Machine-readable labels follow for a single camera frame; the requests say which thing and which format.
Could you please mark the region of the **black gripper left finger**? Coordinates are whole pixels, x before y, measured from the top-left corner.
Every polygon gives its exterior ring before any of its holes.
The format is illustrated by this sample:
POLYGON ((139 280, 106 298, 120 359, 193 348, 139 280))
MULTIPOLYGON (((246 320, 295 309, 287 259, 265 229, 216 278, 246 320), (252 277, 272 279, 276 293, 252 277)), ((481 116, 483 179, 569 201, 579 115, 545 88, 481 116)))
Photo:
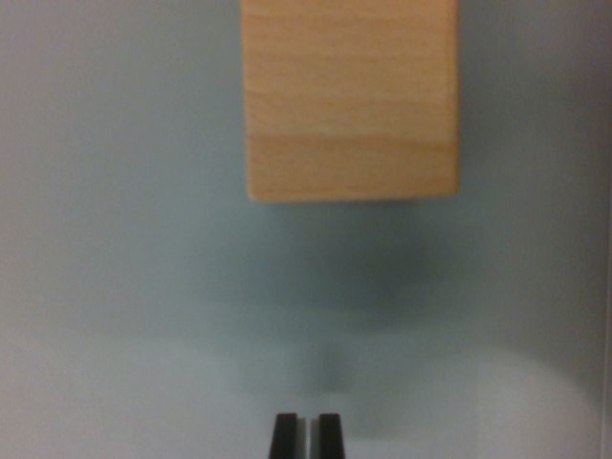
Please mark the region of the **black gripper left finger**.
POLYGON ((276 415, 269 459, 304 459, 306 457, 306 421, 296 413, 276 415))

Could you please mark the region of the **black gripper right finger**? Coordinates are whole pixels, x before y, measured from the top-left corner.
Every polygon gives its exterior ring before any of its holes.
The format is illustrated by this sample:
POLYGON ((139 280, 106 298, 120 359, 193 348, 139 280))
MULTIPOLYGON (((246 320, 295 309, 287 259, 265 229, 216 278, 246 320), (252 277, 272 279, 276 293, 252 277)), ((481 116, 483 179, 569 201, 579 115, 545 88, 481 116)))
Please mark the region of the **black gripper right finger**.
POLYGON ((345 459, 341 417, 338 413, 323 413, 311 421, 311 459, 345 459))

